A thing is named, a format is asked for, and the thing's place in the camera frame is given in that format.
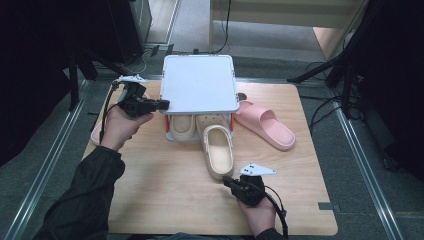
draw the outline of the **hand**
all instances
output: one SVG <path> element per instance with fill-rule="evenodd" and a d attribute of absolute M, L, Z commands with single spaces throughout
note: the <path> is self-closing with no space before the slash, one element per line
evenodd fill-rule
<path fill-rule="evenodd" d="M 240 209 L 247 218 L 249 228 L 255 238 L 263 231 L 275 227 L 275 209 L 268 198 L 262 199 L 258 205 L 251 207 L 237 199 Z"/>
<path fill-rule="evenodd" d="M 120 107 L 112 107 L 107 115 L 105 132 L 100 146 L 118 151 L 125 141 L 137 133 L 138 128 L 153 118 L 152 113 L 129 117 Z"/>

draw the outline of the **black sleeve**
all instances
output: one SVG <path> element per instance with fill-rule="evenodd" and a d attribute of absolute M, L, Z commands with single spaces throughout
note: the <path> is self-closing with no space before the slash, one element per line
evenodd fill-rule
<path fill-rule="evenodd" d="M 277 240 L 285 239 L 283 235 L 279 234 L 275 228 L 269 228 L 261 233 L 255 238 L 256 240 Z"/>
<path fill-rule="evenodd" d="M 97 146 L 78 165 L 70 188 L 47 211 L 34 239 L 106 239 L 121 154 Z"/>

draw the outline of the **wooden table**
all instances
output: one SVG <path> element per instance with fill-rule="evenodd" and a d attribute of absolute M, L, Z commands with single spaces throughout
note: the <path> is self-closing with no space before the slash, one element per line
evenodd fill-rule
<path fill-rule="evenodd" d="M 160 81 L 149 81 L 145 86 L 150 97 L 158 99 Z M 238 83 L 238 91 L 247 94 L 248 100 L 274 110 L 295 134 L 296 144 L 286 152 L 276 150 L 236 123 L 233 178 L 239 178 L 239 169 L 250 162 L 276 169 L 276 175 L 263 176 L 263 180 L 282 198 L 288 212 L 289 234 L 334 235 L 337 224 L 333 211 L 318 206 L 329 203 L 329 197 L 296 87 Z M 85 155 L 93 148 L 88 143 Z M 156 112 L 154 119 L 141 126 L 120 152 L 126 171 L 116 182 L 110 232 L 251 234 L 230 189 L 208 174 L 201 143 L 166 140 L 161 113 Z M 278 217 L 276 228 L 281 232 Z"/>

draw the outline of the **controller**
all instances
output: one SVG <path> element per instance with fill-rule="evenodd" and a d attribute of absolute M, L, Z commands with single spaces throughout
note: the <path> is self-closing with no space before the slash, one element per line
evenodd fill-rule
<path fill-rule="evenodd" d="M 265 185 L 261 176 L 241 175 L 240 180 L 224 176 L 224 185 L 237 199 L 248 206 L 256 206 L 265 197 Z"/>
<path fill-rule="evenodd" d="M 158 109 L 169 109 L 168 100 L 154 100 L 143 97 L 146 87 L 137 82 L 121 81 L 125 84 L 118 100 L 118 106 L 130 117 L 138 117 Z"/>

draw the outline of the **white slipper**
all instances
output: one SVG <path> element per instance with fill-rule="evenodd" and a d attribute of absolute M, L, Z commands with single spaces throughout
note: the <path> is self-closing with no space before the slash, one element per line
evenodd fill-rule
<path fill-rule="evenodd" d="M 170 115 L 169 133 L 177 141 L 193 138 L 196 132 L 194 115 Z"/>
<path fill-rule="evenodd" d="M 224 115 L 196 115 L 196 127 L 209 174 L 217 180 L 222 180 L 223 176 L 231 177 L 234 172 L 233 144 Z"/>

